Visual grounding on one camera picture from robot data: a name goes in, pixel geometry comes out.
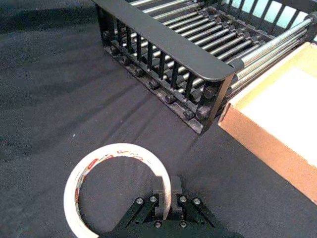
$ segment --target cardboard box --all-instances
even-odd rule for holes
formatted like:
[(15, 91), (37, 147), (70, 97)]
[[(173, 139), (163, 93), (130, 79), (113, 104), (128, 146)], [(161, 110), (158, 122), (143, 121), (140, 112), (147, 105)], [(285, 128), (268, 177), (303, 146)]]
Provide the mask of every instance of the cardboard box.
[(219, 126), (317, 204), (317, 46), (305, 43), (226, 105)]

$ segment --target fabric surface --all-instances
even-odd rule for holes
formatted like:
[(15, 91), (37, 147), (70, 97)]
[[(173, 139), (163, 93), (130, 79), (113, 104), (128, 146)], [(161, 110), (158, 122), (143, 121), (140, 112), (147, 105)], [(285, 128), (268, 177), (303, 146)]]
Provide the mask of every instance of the fabric surface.
[[(196, 135), (104, 54), (96, 21), (87, 21), (0, 35), (0, 237), (74, 237), (63, 211), (68, 176), (117, 142), (152, 151), (184, 194), (247, 238), (317, 237), (313, 203), (216, 123)], [(128, 158), (98, 165), (81, 189), (84, 221), (110, 231), (152, 181)]]

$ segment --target black dish rack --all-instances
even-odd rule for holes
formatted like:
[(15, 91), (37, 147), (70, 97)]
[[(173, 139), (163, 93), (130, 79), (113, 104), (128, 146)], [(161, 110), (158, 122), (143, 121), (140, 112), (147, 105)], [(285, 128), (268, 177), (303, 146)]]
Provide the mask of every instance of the black dish rack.
[[(93, 0), (105, 51), (196, 133), (204, 133), (226, 102), (317, 33), (316, 0), (276, 0), (275, 20), (235, 8), (233, 0)], [(277, 22), (296, 9), (286, 29)], [(299, 12), (310, 13), (291, 28)]]

